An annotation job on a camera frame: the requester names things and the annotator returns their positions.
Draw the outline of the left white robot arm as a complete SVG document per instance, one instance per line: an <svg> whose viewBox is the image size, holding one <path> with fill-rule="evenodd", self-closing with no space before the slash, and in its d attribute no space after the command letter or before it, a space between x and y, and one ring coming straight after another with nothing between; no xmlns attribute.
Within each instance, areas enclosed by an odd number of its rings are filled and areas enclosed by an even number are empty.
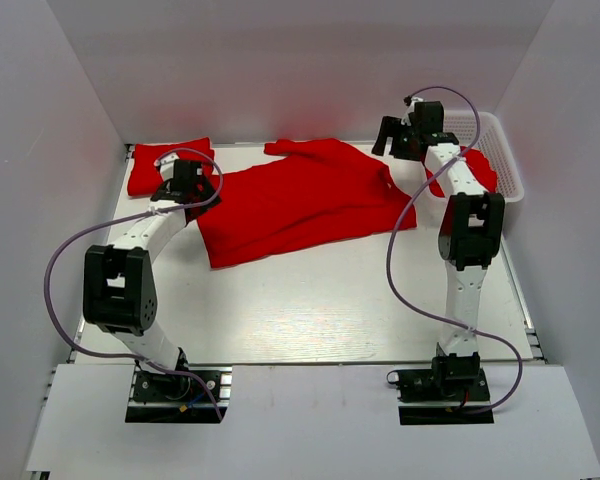
<svg viewBox="0 0 600 480"><path fill-rule="evenodd" d="M220 203L206 159L186 159L182 151L157 161L163 181L151 195L149 215L113 243L90 247L85 254L83 316L87 323L115 337L131 354L160 368L157 387L179 399L191 387L182 367L184 353L157 320L158 299L152 264L164 247Z"/></svg>

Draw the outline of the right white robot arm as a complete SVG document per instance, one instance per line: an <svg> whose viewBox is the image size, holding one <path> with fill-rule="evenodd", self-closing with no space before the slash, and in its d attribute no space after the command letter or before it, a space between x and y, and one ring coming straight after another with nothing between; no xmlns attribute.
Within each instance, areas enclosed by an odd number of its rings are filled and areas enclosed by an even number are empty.
<svg viewBox="0 0 600 480"><path fill-rule="evenodd" d="M505 200L484 187L467 164L454 134L443 129L445 112L438 101L404 100L401 118L386 116L372 148L375 155L419 161L431 172L422 191L438 184L446 207L438 250L447 273L444 330L432 366L420 385L452 399L479 377L478 311L487 270L500 249Z"/></svg>

